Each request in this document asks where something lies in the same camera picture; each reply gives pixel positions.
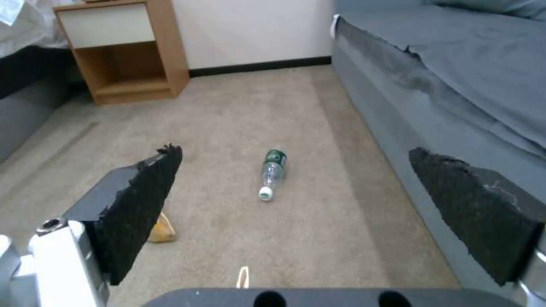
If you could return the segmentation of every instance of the green bottle label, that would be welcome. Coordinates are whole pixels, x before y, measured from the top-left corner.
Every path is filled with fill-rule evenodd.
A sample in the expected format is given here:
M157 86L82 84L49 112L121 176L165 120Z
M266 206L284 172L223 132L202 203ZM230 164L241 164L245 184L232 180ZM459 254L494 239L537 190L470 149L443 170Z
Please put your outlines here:
M282 168L284 168L284 166L286 165L286 155L284 154L284 152L280 150L272 149L268 151L267 155L265 155L264 163L268 163L268 162L277 163Z

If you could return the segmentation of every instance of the white bottle cap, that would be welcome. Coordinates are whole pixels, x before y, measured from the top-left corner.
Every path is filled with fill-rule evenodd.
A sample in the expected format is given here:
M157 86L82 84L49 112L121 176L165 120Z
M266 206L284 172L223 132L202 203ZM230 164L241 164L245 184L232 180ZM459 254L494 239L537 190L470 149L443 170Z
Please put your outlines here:
M258 194L258 197L261 200L268 202L273 199L273 190L268 186L263 186L260 189L260 193Z

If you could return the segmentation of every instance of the white wall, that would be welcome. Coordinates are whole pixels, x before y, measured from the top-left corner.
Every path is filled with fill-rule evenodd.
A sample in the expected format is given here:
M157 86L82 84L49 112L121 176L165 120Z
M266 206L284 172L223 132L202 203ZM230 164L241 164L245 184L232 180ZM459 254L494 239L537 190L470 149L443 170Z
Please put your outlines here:
M190 69L331 55L334 0L172 0Z

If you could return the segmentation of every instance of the open shelf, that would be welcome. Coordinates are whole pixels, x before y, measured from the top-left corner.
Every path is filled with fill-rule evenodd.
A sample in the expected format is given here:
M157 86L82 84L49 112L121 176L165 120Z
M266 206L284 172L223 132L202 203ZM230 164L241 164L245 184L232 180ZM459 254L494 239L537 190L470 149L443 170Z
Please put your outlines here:
M173 94L156 42L74 49L97 103L117 103Z
M143 78L120 80L95 91L97 96L115 96L142 92L169 91L169 83L165 78Z

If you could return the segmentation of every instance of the nightstand drawer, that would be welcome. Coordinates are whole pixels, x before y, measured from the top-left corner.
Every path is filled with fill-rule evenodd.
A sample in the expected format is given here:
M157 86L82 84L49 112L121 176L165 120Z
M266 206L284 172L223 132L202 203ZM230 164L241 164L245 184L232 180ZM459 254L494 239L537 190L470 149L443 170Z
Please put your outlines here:
M144 3L60 11L72 48L155 40Z

